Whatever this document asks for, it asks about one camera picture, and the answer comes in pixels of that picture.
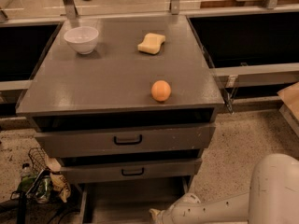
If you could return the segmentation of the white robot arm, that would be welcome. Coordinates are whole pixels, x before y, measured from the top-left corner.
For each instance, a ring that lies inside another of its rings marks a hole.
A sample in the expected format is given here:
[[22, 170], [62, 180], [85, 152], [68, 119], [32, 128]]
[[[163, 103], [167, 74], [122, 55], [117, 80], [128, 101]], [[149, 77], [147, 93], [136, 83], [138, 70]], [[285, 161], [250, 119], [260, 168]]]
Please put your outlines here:
[[299, 160], [270, 154], [254, 167], [249, 191], [202, 203], [184, 194], [166, 210], [149, 210], [152, 224], [299, 224]]

